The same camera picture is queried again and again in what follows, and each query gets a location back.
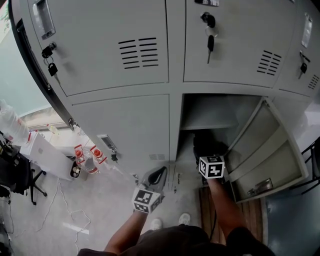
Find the fiducial marker cube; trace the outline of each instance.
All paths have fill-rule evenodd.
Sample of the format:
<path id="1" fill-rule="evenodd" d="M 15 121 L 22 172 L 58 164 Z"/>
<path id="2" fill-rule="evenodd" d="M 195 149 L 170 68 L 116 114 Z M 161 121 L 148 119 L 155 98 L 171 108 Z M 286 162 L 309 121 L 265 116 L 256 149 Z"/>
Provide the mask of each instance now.
<path id="1" fill-rule="evenodd" d="M 199 172 L 206 179 L 222 178 L 224 176 L 225 160 L 223 156 L 201 156 Z"/>
<path id="2" fill-rule="evenodd" d="M 152 213 L 161 203 L 162 195 L 136 187 L 134 189 L 132 204 L 133 208 L 144 213 Z"/>

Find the wooden floor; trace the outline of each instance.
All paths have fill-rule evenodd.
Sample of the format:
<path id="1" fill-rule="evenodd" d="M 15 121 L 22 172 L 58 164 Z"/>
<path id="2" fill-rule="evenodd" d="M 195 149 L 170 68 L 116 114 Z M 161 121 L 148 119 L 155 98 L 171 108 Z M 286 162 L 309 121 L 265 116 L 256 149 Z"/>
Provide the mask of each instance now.
<path id="1" fill-rule="evenodd" d="M 212 201 L 209 187 L 202 187 L 199 189 L 199 198 L 202 229 L 210 237 L 211 230 L 214 226 L 215 205 Z M 260 199 L 240 203 L 238 206 L 244 214 L 247 228 L 258 241 L 263 242 L 263 221 Z M 218 220 L 215 224 L 211 242 L 223 245 L 226 244 L 226 239 L 219 226 Z"/>

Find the locker door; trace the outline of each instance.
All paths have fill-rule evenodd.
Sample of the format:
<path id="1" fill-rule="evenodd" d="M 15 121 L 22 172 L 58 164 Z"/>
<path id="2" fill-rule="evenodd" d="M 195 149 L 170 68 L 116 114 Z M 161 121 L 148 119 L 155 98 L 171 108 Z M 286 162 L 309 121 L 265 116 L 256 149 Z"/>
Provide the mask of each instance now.
<path id="1" fill-rule="evenodd" d="M 52 57 L 67 96 L 168 82 L 165 0 L 28 3 L 42 49 L 51 42 L 57 45 Z M 48 30 L 50 18 L 55 33 L 44 39 L 42 28 Z"/>
<path id="2" fill-rule="evenodd" d="M 320 13 L 310 0 L 299 0 L 297 4 L 298 11 L 292 43 L 275 88 L 312 97 L 317 94 L 320 79 Z M 306 14 L 312 20 L 312 29 L 309 43 L 304 47 L 302 40 Z M 299 79 L 300 67 L 303 63 L 300 51 L 310 60 L 310 63 L 304 60 L 307 70 Z"/>
<path id="3" fill-rule="evenodd" d="M 225 163 L 237 202 L 270 195 L 308 176 L 295 139 L 266 98 L 226 154 Z M 272 189 L 252 193 L 267 180 Z"/>
<path id="4" fill-rule="evenodd" d="M 146 171 L 169 159 L 169 96 L 139 96 L 102 100 L 75 106 L 79 124 L 111 161 L 112 151 L 100 136 L 108 135 L 117 148 L 119 168 L 142 178 Z"/>
<path id="5" fill-rule="evenodd" d="M 221 0 L 219 7 L 186 1 L 185 82 L 221 82 L 272 88 L 292 39 L 296 3 Z M 215 17 L 218 35 L 208 59 L 201 14 Z"/>

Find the water bottle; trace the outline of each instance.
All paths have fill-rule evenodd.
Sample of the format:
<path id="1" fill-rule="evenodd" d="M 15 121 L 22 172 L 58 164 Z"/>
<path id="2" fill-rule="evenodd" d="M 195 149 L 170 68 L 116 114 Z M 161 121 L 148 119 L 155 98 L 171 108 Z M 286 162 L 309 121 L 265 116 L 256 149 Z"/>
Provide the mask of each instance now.
<path id="1" fill-rule="evenodd" d="M 53 134 L 58 134 L 59 135 L 59 130 L 55 126 L 49 125 L 49 124 L 47 124 L 46 126 L 48 127 L 50 132 L 52 132 Z"/>
<path id="2" fill-rule="evenodd" d="M 112 170 L 112 166 L 107 163 L 107 157 L 99 149 L 95 149 L 93 154 L 95 156 L 93 158 L 95 167 L 103 174 L 109 173 Z"/>
<path id="3" fill-rule="evenodd" d="M 99 172 L 98 168 L 94 164 L 94 156 L 92 153 L 82 147 L 77 146 L 75 150 L 75 162 L 81 168 L 81 170 L 89 173 L 96 174 Z"/>

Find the vent slot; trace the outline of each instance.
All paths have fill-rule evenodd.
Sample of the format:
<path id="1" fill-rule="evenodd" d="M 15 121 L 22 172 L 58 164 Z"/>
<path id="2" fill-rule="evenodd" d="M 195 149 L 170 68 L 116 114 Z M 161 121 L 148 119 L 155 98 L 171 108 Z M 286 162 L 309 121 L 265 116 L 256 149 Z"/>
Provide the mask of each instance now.
<path id="1" fill-rule="evenodd" d="M 315 74 L 311 78 L 311 81 L 309 82 L 308 88 L 314 90 L 319 82 L 319 77 L 316 76 Z"/>
<path id="2" fill-rule="evenodd" d="M 259 61 L 258 68 L 256 71 L 258 73 L 275 76 L 281 61 L 281 56 L 270 51 L 264 50 L 261 55 L 261 59 Z"/>
<path id="3" fill-rule="evenodd" d="M 149 155 L 150 160 L 152 161 L 163 161 L 166 159 L 164 154 L 150 154 Z"/>
<path id="4" fill-rule="evenodd" d="M 129 70 L 159 66 L 156 40 L 156 37 L 146 37 L 118 42 L 123 68 Z"/>
<path id="5" fill-rule="evenodd" d="M 150 158 L 150 160 L 157 160 L 157 155 L 156 154 L 150 154 L 149 158 Z"/>

